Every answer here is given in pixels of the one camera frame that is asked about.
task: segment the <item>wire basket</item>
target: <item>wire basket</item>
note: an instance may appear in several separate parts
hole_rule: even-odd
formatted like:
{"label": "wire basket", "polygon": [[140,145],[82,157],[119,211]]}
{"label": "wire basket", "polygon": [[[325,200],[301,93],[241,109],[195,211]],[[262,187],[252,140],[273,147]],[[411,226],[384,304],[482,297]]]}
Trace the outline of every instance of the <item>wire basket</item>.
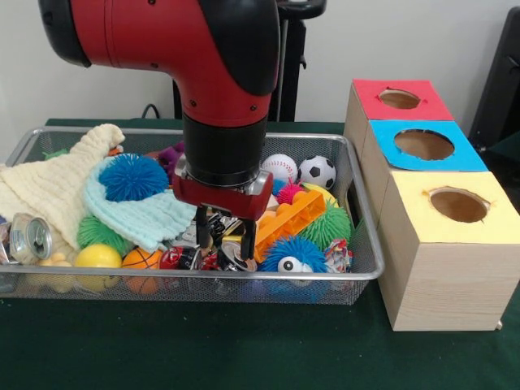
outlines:
{"label": "wire basket", "polygon": [[[40,161],[44,153],[70,149],[87,128],[40,128],[29,132],[7,165]],[[182,140],[177,130],[124,129],[125,152],[145,154]],[[342,136],[268,134],[262,158],[290,155],[296,163],[322,155],[337,169],[332,194],[353,221],[348,274],[164,271],[112,268],[0,266],[0,297],[116,301],[224,301],[352,305],[369,280],[384,269],[358,161]]]}

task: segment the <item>wooden box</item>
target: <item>wooden box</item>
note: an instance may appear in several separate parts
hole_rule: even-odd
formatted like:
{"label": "wooden box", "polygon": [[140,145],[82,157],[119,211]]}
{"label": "wooden box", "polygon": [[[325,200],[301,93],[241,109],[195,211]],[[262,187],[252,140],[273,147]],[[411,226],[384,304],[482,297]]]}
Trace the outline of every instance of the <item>wooden box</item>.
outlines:
{"label": "wooden box", "polygon": [[344,136],[362,158],[371,119],[453,120],[430,81],[354,80],[350,88]]}
{"label": "wooden box", "polygon": [[392,171],[488,170],[455,122],[424,120],[369,120],[361,166],[376,225]]}
{"label": "wooden box", "polygon": [[520,279],[520,217],[491,172],[393,171],[379,278],[395,331],[490,331]]}

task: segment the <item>baseball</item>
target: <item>baseball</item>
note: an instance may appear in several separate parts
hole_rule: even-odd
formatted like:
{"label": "baseball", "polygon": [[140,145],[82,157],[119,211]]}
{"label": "baseball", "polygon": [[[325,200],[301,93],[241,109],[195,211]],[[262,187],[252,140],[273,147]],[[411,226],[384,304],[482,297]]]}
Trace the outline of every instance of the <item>baseball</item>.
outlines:
{"label": "baseball", "polygon": [[266,158],[262,164],[262,169],[273,174],[275,179],[283,180],[286,183],[291,180],[295,182],[298,176],[298,167],[294,160],[286,154],[273,154]]}

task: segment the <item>yellow towel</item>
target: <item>yellow towel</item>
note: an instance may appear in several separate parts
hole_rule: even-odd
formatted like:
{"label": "yellow towel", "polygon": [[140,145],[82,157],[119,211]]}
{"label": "yellow towel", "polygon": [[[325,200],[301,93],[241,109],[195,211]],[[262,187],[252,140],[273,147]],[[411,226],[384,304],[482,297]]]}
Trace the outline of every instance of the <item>yellow towel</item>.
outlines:
{"label": "yellow towel", "polygon": [[[124,141],[121,130],[112,124],[91,129],[69,154],[42,162],[28,162],[0,171],[0,215],[8,221],[17,212],[45,219],[70,247],[79,249],[76,235],[80,221],[87,215],[83,187],[92,168],[110,149]],[[53,252],[62,243],[57,243]]]}

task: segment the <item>circular hole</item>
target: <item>circular hole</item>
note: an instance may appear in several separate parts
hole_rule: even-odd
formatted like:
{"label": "circular hole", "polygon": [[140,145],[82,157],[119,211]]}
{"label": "circular hole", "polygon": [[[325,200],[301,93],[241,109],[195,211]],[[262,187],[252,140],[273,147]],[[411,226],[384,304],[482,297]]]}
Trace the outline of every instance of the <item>circular hole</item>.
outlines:
{"label": "circular hole", "polygon": [[430,195],[430,201],[442,215],[458,222],[478,222],[488,213],[488,203],[465,189],[438,189]]}
{"label": "circular hole", "polygon": [[379,98],[387,106],[400,110],[411,110],[421,102],[421,99],[413,93],[401,91],[400,89],[385,89],[379,94]]}
{"label": "circular hole", "polygon": [[431,130],[405,130],[396,135],[394,142],[403,152],[423,160],[444,160],[455,150],[448,138]]}

